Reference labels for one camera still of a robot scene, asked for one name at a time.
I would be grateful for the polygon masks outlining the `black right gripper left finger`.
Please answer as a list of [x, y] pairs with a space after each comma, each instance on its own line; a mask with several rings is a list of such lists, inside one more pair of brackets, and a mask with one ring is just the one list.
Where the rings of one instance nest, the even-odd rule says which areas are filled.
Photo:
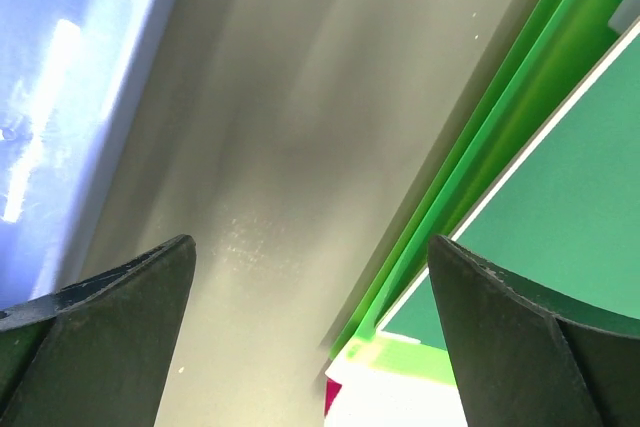
[[1, 312], [4, 426], [155, 423], [196, 266], [176, 236]]

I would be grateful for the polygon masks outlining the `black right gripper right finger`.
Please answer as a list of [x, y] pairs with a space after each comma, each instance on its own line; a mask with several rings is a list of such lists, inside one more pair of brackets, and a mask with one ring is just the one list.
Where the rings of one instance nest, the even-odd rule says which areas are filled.
[[636, 426], [639, 322], [436, 235], [429, 278], [470, 426]]

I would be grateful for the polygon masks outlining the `purple-blue plastic bin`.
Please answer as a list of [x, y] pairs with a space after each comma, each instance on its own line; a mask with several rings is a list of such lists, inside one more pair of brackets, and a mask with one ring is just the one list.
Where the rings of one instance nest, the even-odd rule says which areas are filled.
[[175, 0], [1, 0], [1, 305], [75, 282]]

